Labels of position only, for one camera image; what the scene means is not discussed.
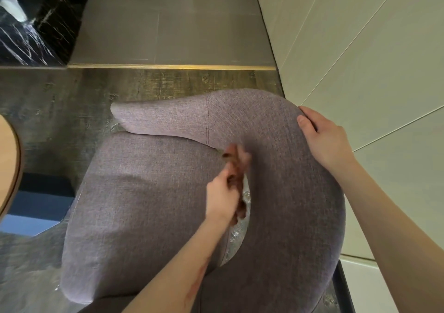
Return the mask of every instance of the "person's right hand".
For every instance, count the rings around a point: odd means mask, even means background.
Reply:
[[[343,127],[311,108],[305,106],[299,108],[306,117],[298,116],[297,123],[307,139],[312,155],[325,169],[333,174],[355,161]]]

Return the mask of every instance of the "black marble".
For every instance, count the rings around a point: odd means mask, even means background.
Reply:
[[[0,7],[0,64],[64,66],[80,29],[69,0],[17,0],[27,16],[17,21]]]

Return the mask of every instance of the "chair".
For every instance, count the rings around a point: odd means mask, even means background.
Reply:
[[[75,200],[61,288],[85,312],[120,312],[197,230],[205,186],[229,143],[253,156],[251,215],[236,255],[203,280],[196,312],[311,312],[345,230],[344,196],[312,157],[299,108],[260,90],[117,102],[126,131],[108,136]],[[214,254],[218,266],[226,237]]]

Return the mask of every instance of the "person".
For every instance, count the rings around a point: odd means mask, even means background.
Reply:
[[[399,312],[442,312],[444,251],[367,174],[341,126],[308,107],[300,109],[306,116],[297,122],[310,151],[347,196]],[[194,236],[123,313],[191,311],[209,258],[237,207],[239,193],[227,186],[230,169],[228,163],[208,183],[206,218]]]

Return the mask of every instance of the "wooden tabletop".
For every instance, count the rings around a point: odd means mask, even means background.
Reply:
[[[7,213],[21,178],[19,139],[0,115],[0,219]]]

